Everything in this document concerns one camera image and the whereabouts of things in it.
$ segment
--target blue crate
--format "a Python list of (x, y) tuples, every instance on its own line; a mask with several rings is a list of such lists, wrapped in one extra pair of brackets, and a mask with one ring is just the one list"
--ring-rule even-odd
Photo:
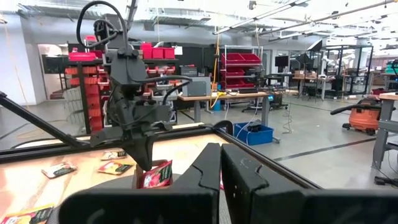
[(244, 128), (241, 131), (242, 127), (244, 127), (245, 125), (247, 125), (247, 123), (234, 124), (234, 137), (238, 138), (244, 143), (246, 143), (247, 139), (247, 143), (249, 144), (249, 146), (272, 142), (272, 136), (274, 134), (274, 130), (272, 128), (261, 125), (261, 131), (256, 133), (249, 132), (247, 128)]

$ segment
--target floor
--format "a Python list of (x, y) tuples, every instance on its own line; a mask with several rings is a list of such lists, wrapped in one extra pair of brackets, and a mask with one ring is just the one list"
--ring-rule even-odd
[[(390, 186), (373, 184), (375, 175), (382, 176), (371, 168), (375, 137), (342, 129), (341, 125), (348, 122), (349, 111), (330, 115), (331, 110), (358, 100), (315, 102), (314, 99), (307, 101), (307, 97), (297, 99), (290, 96), (285, 97), (284, 101), (290, 105), (292, 132), (284, 134), (284, 126), (288, 126), (289, 110), (273, 110), (270, 112), (269, 126), (275, 129), (274, 136), (281, 138), (281, 142), (253, 146), (255, 150), (323, 188), (392, 189)], [(248, 122), (254, 112), (242, 113), (241, 110), (245, 107), (245, 104), (231, 106), (226, 119), (234, 123)], [(81, 127), (66, 121), (62, 101), (45, 102), (29, 109), (66, 133), (78, 134), (81, 130)], [(225, 114), (225, 111), (216, 111), (214, 114), (202, 111), (201, 118), (204, 123), (215, 123), (224, 119)], [(189, 117), (193, 117), (192, 111), (179, 112), (178, 123), (192, 123)], [(398, 120), (397, 112), (392, 117)], [(254, 119), (260, 119), (260, 113)], [(31, 139), (49, 137), (7, 109), (0, 108), (0, 149), (9, 149)], [(397, 151), (386, 153), (381, 170), (390, 178), (398, 178)]]

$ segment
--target snack bag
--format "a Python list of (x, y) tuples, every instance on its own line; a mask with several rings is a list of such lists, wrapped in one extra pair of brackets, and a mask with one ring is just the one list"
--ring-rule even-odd
[(127, 157), (127, 153), (124, 150), (110, 150), (105, 151), (102, 155), (101, 160), (107, 161), (112, 159), (123, 159)]
[(53, 204), (6, 215), (0, 224), (45, 224), (50, 218)]
[(42, 173), (48, 178), (56, 178), (64, 174), (68, 174), (77, 170), (77, 168), (70, 162), (61, 162), (55, 166), (50, 166), (49, 168), (42, 169)]
[(172, 163), (168, 161), (147, 171), (142, 177), (140, 189), (169, 186), (173, 182)]
[(98, 169), (98, 172), (104, 172), (106, 174), (120, 175), (130, 169), (131, 164), (124, 164), (121, 162), (109, 161), (105, 165)]

